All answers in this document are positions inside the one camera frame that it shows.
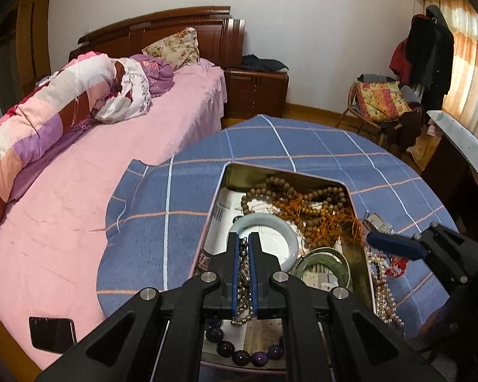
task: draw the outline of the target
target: screw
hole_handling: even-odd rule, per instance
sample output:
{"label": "screw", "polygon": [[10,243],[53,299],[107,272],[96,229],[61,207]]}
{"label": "screw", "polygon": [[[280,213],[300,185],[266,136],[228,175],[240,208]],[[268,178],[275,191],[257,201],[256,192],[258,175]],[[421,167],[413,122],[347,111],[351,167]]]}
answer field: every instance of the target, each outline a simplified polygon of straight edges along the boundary
{"label": "screw", "polygon": [[333,289],[333,296],[335,296],[337,299],[344,299],[349,297],[349,291],[345,287],[335,287]]}
{"label": "screw", "polygon": [[156,297],[156,289],[147,287],[140,292],[140,297],[143,298],[143,300],[152,300],[154,297]]}
{"label": "screw", "polygon": [[282,283],[288,280],[288,274],[285,272],[273,273],[273,279],[275,282]]}
{"label": "screw", "polygon": [[200,279],[204,283],[212,283],[214,280],[216,280],[216,278],[217,276],[213,272],[205,272],[205,273],[202,273],[202,275],[200,276]]}

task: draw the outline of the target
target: bead necklace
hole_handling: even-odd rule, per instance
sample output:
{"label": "bead necklace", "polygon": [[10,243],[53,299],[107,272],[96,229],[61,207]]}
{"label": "bead necklace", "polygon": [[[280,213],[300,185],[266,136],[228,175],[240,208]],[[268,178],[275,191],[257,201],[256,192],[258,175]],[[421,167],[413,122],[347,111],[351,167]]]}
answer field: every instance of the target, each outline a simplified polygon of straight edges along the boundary
{"label": "bead necklace", "polygon": [[222,320],[212,319],[205,323],[205,338],[209,342],[217,343],[216,352],[222,357],[232,357],[233,363],[237,366],[246,366],[250,362],[255,367],[262,367],[267,365],[269,360],[278,361],[284,355],[283,349],[283,335],[280,336],[278,344],[269,346],[267,352],[258,351],[255,353],[246,352],[245,350],[236,350],[232,342],[223,340],[225,333],[220,328]]}
{"label": "bead necklace", "polygon": [[273,214],[293,222],[307,249],[333,247],[339,238],[342,244],[363,242],[363,224],[355,217],[343,187],[328,186],[302,194],[283,178],[271,176],[242,197],[243,214],[255,212],[248,205],[253,199],[271,202],[278,210]]}
{"label": "bead necklace", "polygon": [[[386,283],[386,266],[385,260],[389,259],[382,252],[368,252],[368,265],[372,282],[375,290],[375,305],[377,317],[387,325],[395,325],[399,329],[404,328],[404,322],[396,314],[395,298],[391,294],[391,290]],[[377,272],[372,269],[372,265],[377,267]]]}

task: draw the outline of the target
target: curtain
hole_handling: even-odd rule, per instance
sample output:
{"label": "curtain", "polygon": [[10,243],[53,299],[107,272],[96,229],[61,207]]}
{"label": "curtain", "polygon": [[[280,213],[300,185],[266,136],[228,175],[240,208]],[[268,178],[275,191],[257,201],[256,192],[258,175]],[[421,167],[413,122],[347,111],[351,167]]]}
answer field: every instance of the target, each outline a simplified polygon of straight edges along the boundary
{"label": "curtain", "polygon": [[478,139],[478,14],[467,0],[424,0],[437,5],[455,38],[452,83],[443,109]]}

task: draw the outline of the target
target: floral pillowcase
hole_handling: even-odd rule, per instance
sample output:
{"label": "floral pillowcase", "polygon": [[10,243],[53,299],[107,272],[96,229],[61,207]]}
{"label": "floral pillowcase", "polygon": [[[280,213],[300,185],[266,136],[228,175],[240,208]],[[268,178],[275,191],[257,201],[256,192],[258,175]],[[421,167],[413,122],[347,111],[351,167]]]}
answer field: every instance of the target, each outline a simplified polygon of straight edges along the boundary
{"label": "floral pillowcase", "polygon": [[142,53],[166,60],[173,70],[184,65],[197,64],[200,60],[197,30],[186,27],[181,32],[148,45]]}
{"label": "floral pillowcase", "polygon": [[399,82],[357,82],[356,95],[363,114],[373,122],[390,122],[410,112],[398,85]]}

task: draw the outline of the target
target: cabinet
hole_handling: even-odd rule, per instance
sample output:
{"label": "cabinet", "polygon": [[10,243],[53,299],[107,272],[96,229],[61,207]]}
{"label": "cabinet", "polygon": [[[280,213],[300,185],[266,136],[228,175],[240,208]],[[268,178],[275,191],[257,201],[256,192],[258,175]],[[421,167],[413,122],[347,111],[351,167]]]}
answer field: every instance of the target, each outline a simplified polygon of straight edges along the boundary
{"label": "cabinet", "polygon": [[282,117],[287,97],[287,73],[228,68],[225,117],[249,119],[259,113]]}

